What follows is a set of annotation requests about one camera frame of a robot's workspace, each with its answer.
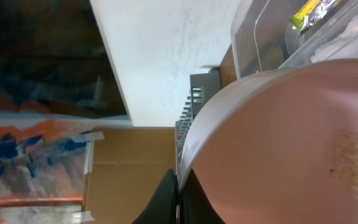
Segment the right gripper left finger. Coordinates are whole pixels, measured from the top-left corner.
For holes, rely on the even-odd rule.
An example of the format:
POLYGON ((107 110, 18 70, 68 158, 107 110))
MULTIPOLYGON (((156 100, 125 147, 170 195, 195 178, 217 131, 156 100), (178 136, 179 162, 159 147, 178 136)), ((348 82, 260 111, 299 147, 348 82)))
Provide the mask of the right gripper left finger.
POLYGON ((132 224, 175 224, 177 195, 177 175, 173 169, 169 169, 147 206, 132 224))

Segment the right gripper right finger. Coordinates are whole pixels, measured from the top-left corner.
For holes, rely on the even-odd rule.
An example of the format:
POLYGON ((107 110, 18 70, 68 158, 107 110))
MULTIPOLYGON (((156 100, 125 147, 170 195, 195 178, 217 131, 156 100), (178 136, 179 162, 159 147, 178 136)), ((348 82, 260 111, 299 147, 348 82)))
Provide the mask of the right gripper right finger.
POLYGON ((190 170, 182 191, 181 224, 224 224, 210 204, 195 172, 190 170))

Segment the green snack wrapper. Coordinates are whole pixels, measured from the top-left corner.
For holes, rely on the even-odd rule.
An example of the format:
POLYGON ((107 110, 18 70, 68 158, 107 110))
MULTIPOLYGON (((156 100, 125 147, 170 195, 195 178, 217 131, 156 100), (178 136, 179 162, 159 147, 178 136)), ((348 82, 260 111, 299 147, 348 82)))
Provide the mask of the green snack wrapper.
POLYGON ((302 36, 340 2, 341 0, 308 0, 308 2, 290 18, 293 29, 299 32, 299 36, 302 36))

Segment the white bowl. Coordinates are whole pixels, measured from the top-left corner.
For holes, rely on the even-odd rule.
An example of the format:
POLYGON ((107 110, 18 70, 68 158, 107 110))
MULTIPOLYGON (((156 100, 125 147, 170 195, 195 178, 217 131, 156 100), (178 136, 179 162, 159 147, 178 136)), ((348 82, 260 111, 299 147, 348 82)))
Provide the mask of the white bowl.
POLYGON ((193 169, 225 223, 358 223, 358 196, 330 174, 340 131, 358 133, 358 59, 246 76, 196 115, 179 190, 193 169))

